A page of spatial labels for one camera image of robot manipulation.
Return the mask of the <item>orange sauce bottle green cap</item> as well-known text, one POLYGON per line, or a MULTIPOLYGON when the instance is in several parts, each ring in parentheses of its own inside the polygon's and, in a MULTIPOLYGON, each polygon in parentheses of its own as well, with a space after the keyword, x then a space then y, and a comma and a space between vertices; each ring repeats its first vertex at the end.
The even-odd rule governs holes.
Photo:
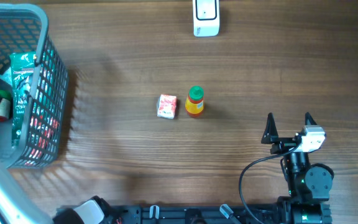
POLYGON ((204 110, 204 90, 200 86, 193 86, 188 92, 185 109, 189 116, 198 117, 204 110))

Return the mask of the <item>small red white packet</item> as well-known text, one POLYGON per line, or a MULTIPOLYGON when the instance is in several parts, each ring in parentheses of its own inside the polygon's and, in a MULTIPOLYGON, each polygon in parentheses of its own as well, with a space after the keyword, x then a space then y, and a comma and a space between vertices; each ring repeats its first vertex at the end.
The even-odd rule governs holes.
POLYGON ((160 95, 157 103, 157 116, 160 118, 173 119, 177 107, 177 97, 173 95, 160 95))

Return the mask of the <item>red stick packet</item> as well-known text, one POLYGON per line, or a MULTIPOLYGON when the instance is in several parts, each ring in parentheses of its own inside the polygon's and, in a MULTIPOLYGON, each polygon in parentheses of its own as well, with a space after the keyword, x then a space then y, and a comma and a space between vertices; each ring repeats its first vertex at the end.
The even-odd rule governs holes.
POLYGON ((31 112, 24 165, 43 167, 57 157, 60 123, 37 103, 31 112))

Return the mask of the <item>green 3M product pouch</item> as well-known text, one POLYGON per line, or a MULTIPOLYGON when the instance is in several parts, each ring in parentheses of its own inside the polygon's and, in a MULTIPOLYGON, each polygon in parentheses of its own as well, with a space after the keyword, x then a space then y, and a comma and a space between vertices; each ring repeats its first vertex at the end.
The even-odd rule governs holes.
POLYGON ((36 52, 14 53, 11 59, 13 93, 12 145, 18 146, 21 138, 25 107, 32 85, 36 52))

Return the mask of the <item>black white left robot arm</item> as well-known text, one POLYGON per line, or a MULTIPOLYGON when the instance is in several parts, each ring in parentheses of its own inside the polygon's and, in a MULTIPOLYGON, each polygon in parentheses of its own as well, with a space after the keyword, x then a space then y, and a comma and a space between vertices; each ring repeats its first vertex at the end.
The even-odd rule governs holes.
POLYGON ((52 218, 26 196, 0 161, 0 223, 104 223, 113 217, 109 204, 94 196, 52 218))

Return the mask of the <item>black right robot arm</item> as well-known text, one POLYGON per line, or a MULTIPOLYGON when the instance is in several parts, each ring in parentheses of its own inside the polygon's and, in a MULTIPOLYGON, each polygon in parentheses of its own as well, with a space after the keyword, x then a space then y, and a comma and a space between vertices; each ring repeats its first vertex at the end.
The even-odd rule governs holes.
POLYGON ((277 200, 280 223, 332 223, 329 191, 333 186, 333 170, 321 163, 311 164, 309 154, 321 149, 326 133, 309 113, 305 125, 291 138, 281 138, 272 113, 261 143, 272 146, 270 153, 278 155, 284 178, 288 185, 287 197, 277 200))

